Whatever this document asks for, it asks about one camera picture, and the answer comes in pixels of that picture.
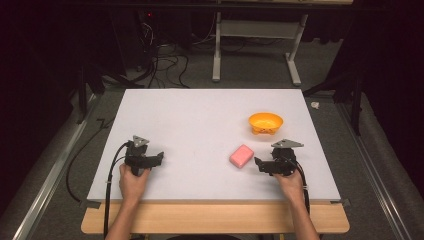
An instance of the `pink block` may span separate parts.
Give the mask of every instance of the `pink block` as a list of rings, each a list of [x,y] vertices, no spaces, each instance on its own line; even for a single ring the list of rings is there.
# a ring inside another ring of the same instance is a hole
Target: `pink block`
[[[230,156],[230,162],[236,167],[242,168],[252,157],[253,151],[243,144]]]

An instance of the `forearm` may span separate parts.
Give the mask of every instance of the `forearm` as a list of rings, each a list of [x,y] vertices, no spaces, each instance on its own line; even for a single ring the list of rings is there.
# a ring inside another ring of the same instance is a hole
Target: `forearm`
[[[138,201],[124,201],[121,204],[118,215],[109,229],[106,239],[128,240],[131,226],[137,211]]]
[[[290,203],[293,226],[298,240],[319,239],[308,211],[302,201]]]

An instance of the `orange bowl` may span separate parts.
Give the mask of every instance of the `orange bowl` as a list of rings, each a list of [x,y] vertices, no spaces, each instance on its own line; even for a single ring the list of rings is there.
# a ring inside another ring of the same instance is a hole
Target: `orange bowl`
[[[283,119],[274,113],[261,112],[250,116],[249,123],[255,135],[259,133],[274,135],[283,124]]]

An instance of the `white table surface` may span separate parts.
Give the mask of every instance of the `white table surface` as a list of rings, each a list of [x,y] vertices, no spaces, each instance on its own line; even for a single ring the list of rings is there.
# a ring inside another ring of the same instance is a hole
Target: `white table surface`
[[[273,112],[284,119],[275,135],[254,135],[248,118]],[[302,92],[295,89],[126,90],[88,194],[105,199],[106,180],[118,148],[133,135],[150,140],[147,156],[163,151],[144,200],[283,200],[275,178],[259,172],[254,159],[238,169],[229,161],[242,144],[271,161],[271,144],[290,139],[309,185],[311,200],[340,200]],[[125,148],[119,156],[124,156]],[[119,165],[111,199],[122,199]]]

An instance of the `human arm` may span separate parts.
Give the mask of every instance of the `human arm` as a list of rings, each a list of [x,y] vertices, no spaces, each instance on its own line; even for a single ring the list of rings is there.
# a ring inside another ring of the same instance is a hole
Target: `human arm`
[[[139,200],[143,196],[147,177],[150,174],[150,169],[145,169],[140,177],[134,176],[131,172],[131,167],[126,164],[119,166],[119,171],[121,173],[119,186],[123,199],[118,215],[109,228],[106,236],[107,240],[128,240]]]
[[[274,174],[274,177],[280,183],[281,190],[289,202],[296,238],[298,240],[319,239],[318,233],[306,210],[303,183],[299,171],[296,170],[290,176]]]

